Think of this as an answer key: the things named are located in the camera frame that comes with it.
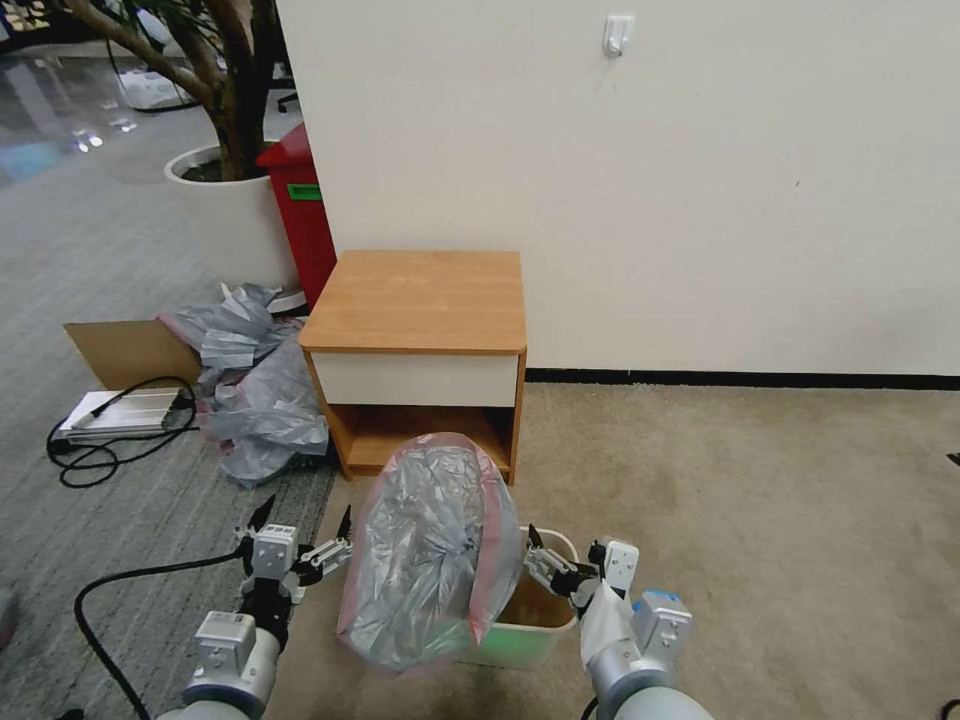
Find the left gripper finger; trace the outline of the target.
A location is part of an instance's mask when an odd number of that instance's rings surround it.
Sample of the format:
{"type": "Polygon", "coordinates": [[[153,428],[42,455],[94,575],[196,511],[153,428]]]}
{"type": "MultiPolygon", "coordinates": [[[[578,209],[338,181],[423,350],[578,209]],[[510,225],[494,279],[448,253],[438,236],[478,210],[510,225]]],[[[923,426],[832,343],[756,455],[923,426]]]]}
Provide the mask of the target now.
{"type": "Polygon", "coordinates": [[[235,530],[237,547],[234,555],[244,563],[252,561],[254,540],[259,531],[267,524],[275,501],[276,495],[271,494],[262,505],[253,511],[247,524],[235,530]]]}
{"type": "Polygon", "coordinates": [[[299,548],[293,563],[298,594],[304,594],[308,587],[320,583],[325,577],[349,563],[353,554],[351,514],[352,505],[348,504],[332,539],[318,546],[302,545],[299,548]]]}

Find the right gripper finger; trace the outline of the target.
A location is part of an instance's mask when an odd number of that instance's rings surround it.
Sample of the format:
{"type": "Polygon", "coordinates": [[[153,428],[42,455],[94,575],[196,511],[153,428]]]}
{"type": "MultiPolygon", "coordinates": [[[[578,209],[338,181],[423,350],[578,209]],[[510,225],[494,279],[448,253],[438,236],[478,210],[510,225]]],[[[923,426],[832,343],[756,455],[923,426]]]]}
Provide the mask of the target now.
{"type": "Polygon", "coordinates": [[[538,584],[554,596],[571,597],[577,583],[576,563],[548,548],[536,527],[528,525],[523,566],[538,584]]]}

